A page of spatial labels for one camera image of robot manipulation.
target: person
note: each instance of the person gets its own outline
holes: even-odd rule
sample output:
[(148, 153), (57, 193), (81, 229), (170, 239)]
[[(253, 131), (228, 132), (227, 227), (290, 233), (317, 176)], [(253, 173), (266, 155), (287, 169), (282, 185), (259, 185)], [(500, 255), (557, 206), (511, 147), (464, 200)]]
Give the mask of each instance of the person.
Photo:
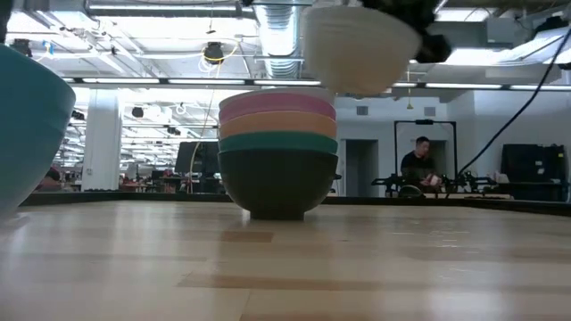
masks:
[(60, 184), (60, 172), (57, 169), (51, 167), (44, 179), (36, 187), (36, 192), (59, 192), (62, 190), (62, 185)]
[(435, 174), (434, 160), (429, 156), (430, 140), (421, 136), (417, 138), (414, 151), (402, 158), (401, 173), (407, 184), (414, 185), (422, 191), (434, 190), (440, 184), (440, 178)]

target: dark shirt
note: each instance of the dark shirt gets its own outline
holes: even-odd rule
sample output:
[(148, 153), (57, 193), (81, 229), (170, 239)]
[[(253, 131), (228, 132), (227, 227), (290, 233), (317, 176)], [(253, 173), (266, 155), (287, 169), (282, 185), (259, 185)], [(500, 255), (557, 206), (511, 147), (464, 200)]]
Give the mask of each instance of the dark shirt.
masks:
[(402, 158), (401, 172), (409, 184), (416, 185), (428, 175), (434, 174), (434, 160), (429, 157), (419, 158), (414, 152), (409, 152)]

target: door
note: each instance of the door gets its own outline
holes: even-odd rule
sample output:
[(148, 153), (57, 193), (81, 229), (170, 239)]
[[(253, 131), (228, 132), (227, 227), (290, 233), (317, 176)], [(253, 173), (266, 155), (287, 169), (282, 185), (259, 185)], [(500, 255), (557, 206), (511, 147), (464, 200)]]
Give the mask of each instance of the door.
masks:
[(346, 140), (345, 195), (378, 197), (378, 187), (371, 186), (375, 178), (378, 178), (378, 141)]

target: blue bowl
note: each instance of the blue bowl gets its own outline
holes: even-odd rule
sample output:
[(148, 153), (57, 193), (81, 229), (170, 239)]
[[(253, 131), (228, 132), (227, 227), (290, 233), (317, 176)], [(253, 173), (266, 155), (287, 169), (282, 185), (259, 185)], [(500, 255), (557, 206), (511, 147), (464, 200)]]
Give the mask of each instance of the blue bowl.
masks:
[(75, 105), (68, 84), (0, 45), (0, 215), (15, 210), (46, 175)]

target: white column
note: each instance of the white column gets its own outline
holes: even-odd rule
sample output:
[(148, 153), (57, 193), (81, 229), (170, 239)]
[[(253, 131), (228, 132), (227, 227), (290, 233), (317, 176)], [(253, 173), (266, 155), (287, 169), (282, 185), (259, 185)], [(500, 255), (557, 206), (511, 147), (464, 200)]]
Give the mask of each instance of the white column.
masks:
[(82, 191), (119, 188), (122, 125), (119, 91), (92, 89), (87, 110)]

